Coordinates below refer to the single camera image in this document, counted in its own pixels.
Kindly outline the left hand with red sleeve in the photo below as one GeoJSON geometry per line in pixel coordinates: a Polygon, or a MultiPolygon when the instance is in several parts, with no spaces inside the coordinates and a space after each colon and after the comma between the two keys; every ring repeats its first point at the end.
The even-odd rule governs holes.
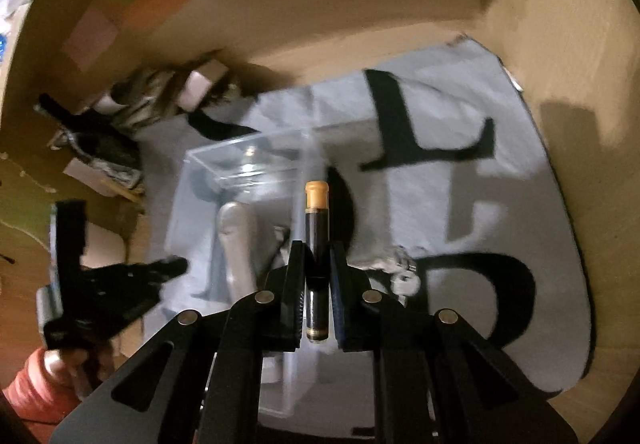
{"type": "Polygon", "coordinates": [[[35,350],[2,394],[26,424],[56,426],[80,403],[74,381],[89,358],[82,349],[35,350]]]}

